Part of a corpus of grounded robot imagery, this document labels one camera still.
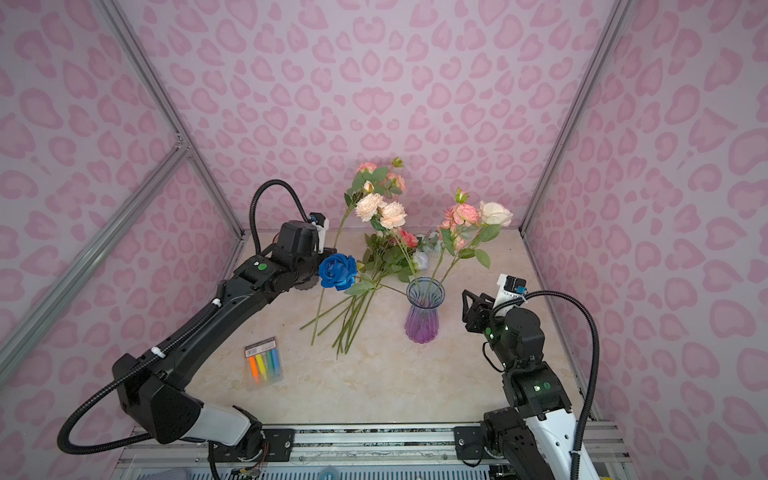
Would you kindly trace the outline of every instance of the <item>black cable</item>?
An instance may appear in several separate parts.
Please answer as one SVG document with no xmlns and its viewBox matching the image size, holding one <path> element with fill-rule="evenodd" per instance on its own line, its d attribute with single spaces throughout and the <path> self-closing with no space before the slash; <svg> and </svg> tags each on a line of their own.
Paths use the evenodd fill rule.
<svg viewBox="0 0 768 480">
<path fill-rule="evenodd" d="M 259 187 L 256 190 L 256 193 L 253 194 L 253 199 L 250 201 L 250 211 L 248 212 L 248 220 L 250 221 L 250 235 L 253 237 L 253 246 L 256 247 L 256 255 L 261 253 L 261 243 L 259 242 L 259 234 L 256 232 L 256 203 L 259 201 L 259 197 L 261 197 L 261 194 L 264 193 L 264 191 L 272 187 L 273 185 L 282 185 L 285 187 L 286 190 L 288 190 L 288 193 L 291 197 L 293 197 L 293 201 L 296 202 L 296 206 L 299 208 L 299 213 L 301 214 L 301 218 L 309 223 L 310 219 L 308 216 L 304 213 L 304 208 L 301 206 L 301 201 L 299 200 L 299 196 L 296 195 L 296 192 L 293 191 L 293 188 L 286 182 L 278 179 L 272 179 L 267 180 L 264 182 L 261 187 Z"/>
<path fill-rule="evenodd" d="M 216 470 L 216 460 L 214 460 L 214 443 L 208 440 L 208 465 L 210 466 L 210 475 L 214 480 L 221 480 L 219 472 Z"/>
<path fill-rule="evenodd" d="M 496 370 L 499 373 L 504 373 L 504 370 L 500 370 L 496 368 L 496 365 L 493 364 L 491 359 L 488 358 L 488 354 L 485 353 L 485 346 L 488 345 L 488 342 L 485 342 L 482 344 L 482 355 L 485 357 L 486 360 L 488 360 L 488 364 L 493 367 L 494 370 Z"/>
<path fill-rule="evenodd" d="M 481 447 L 481 450 L 480 450 L 480 458 L 478 459 L 478 461 L 477 461 L 476 463 L 469 463 L 469 462 L 467 462 L 466 460 L 464 460 L 464 459 L 462 458 L 462 462 L 464 463 L 464 465 L 467 465 L 468 467 L 471 467 L 471 468 L 474 468 L 474 467 L 476 467 L 476 466 L 480 465 L 480 464 L 482 463 L 482 453 L 483 453 L 483 451 L 482 451 L 482 447 L 483 447 L 483 446 L 484 446 L 484 445 L 483 445 L 482 443 L 470 443 L 469 445 L 466 445 L 466 446 L 465 446 L 465 447 L 464 447 L 464 448 L 463 448 L 463 449 L 462 449 L 462 450 L 461 450 L 461 451 L 458 453 L 459 455 L 461 455 L 461 454 L 462 454 L 462 453 L 463 453 L 463 452 L 464 452 L 466 449 L 468 449 L 468 448 L 470 448 L 470 447 Z"/>
<path fill-rule="evenodd" d="M 217 287 L 217 291 L 216 291 L 216 298 L 221 298 L 222 295 L 224 294 L 224 284 L 225 284 L 224 281 L 219 282 L 219 286 Z M 203 325 L 205 325 L 208 322 L 208 320 L 210 320 L 214 316 L 214 314 L 218 309 L 219 307 L 217 305 L 214 305 L 213 303 L 209 303 L 207 309 L 205 310 L 205 313 L 200 318 L 200 321 L 192 325 L 189 329 L 187 329 L 187 331 L 179 335 L 173 342 L 169 343 L 165 348 L 163 348 L 162 353 L 167 354 L 168 352 L 176 348 L 176 346 L 178 346 L 180 343 L 187 340 L 193 333 L 195 333 L 200 328 L 202 328 Z M 119 449 L 120 447 L 125 447 L 126 445 L 132 445 L 134 443 L 143 442 L 144 440 L 151 439 L 152 435 L 150 435 L 149 433 L 142 433 L 141 435 L 135 435 L 132 437 L 127 437 L 125 439 L 115 440 L 114 442 L 101 443 L 99 445 L 76 445 L 70 442 L 69 435 L 72 433 L 72 429 L 74 428 L 75 424 L 77 424 L 77 422 L 83 417 L 83 415 L 85 415 L 85 413 L 88 412 L 88 410 L 93 408 L 93 406 L 96 405 L 101 399 L 103 399 L 110 392 L 115 390 L 118 386 L 122 385 L 127 380 L 133 378 L 139 372 L 146 369 L 148 366 L 151 366 L 152 364 L 156 363 L 160 359 L 161 357 L 159 357 L 158 355 L 154 355 L 144 360 L 143 362 L 135 366 L 130 372 L 125 373 L 120 378 L 113 380 L 103 389 L 96 392 L 90 399 L 86 400 L 85 403 L 80 405 L 78 409 L 76 409 L 72 413 L 72 415 L 70 415 L 69 418 L 64 422 L 64 425 L 61 426 L 61 430 L 58 431 L 56 444 L 58 445 L 59 450 L 71 455 L 89 455 L 91 453 L 99 453 L 99 452 L 106 452 L 107 450 Z"/>
<path fill-rule="evenodd" d="M 558 292 L 555 290 L 539 290 L 538 292 L 530 292 L 524 295 L 525 300 L 535 298 L 537 296 L 555 296 L 563 300 L 567 300 L 573 303 L 587 319 L 589 324 L 589 330 L 592 335 L 592 364 L 589 369 L 589 381 L 587 383 L 587 395 L 584 397 L 584 407 L 581 409 L 581 414 L 576 422 L 576 431 L 574 432 L 574 446 L 571 450 L 571 480 L 578 480 L 578 469 L 580 465 L 581 444 L 584 441 L 584 430 L 587 428 L 587 420 L 589 420 L 589 412 L 592 410 L 592 401 L 594 400 L 594 391 L 598 384 L 598 367 L 600 365 L 600 336 L 598 335 L 598 326 L 594 322 L 594 318 L 587 310 L 587 307 L 581 304 L 574 297 L 567 293 Z M 508 306 L 520 306 L 525 301 L 522 298 L 513 300 L 507 300 L 506 302 L 499 303 L 493 309 L 493 316 L 496 313 Z"/>
</svg>

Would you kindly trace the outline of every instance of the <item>pink leopard print wall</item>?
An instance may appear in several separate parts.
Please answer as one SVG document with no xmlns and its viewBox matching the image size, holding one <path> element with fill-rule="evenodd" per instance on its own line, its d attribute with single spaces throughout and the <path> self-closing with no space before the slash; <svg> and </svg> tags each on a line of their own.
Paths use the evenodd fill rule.
<svg viewBox="0 0 768 480">
<path fill-rule="evenodd" d="M 116 359 L 142 354 L 210 299 L 233 247 L 200 179 L 183 164 L 0 391 L 0 478 L 108 477 L 119 451 L 61 453 L 61 424 L 112 380 Z M 72 438 L 109 442 L 135 425 L 111 393 Z"/>
<path fill-rule="evenodd" d="M 643 478 L 768 477 L 766 205 L 768 3 L 643 1 L 532 235 Z"/>
<path fill-rule="evenodd" d="M 274 177 L 338 222 L 352 169 L 400 155 L 412 227 L 457 186 L 519 222 L 612 4 L 121 2 L 243 224 Z M 296 216 L 262 198 L 260 226 Z"/>
<path fill-rule="evenodd" d="M 174 139 L 88 0 L 0 5 L 0 345 Z"/>
</svg>

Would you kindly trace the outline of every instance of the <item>crayon package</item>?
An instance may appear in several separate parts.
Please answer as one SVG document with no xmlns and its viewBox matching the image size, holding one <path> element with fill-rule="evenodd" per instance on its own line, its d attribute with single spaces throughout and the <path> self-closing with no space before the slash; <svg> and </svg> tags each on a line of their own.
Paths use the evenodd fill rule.
<svg viewBox="0 0 768 480">
<path fill-rule="evenodd" d="M 283 379 L 283 366 L 277 351 L 277 339 L 270 337 L 245 347 L 248 384 L 261 388 Z"/>
</svg>

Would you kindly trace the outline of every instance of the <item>blue rose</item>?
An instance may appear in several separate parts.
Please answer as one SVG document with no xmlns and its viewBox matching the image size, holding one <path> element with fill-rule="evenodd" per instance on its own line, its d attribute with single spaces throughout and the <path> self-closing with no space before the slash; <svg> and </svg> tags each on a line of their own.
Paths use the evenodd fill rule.
<svg viewBox="0 0 768 480">
<path fill-rule="evenodd" d="M 338 291 L 346 290 L 355 283 L 357 275 L 357 260 L 351 255 L 334 253 L 320 264 L 320 282 L 324 288 L 334 286 Z"/>
</svg>

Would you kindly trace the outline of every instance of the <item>purple vase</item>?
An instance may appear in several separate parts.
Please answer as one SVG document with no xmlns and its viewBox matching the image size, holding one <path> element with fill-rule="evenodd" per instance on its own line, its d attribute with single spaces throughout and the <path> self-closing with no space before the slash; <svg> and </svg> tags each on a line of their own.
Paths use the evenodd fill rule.
<svg viewBox="0 0 768 480">
<path fill-rule="evenodd" d="M 437 280 L 421 276 L 408 284 L 406 293 L 411 309 L 406 319 L 406 335 L 417 343 L 431 342 L 437 336 L 440 322 L 437 307 L 445 300 L 445 289 Z"/>
</svg>

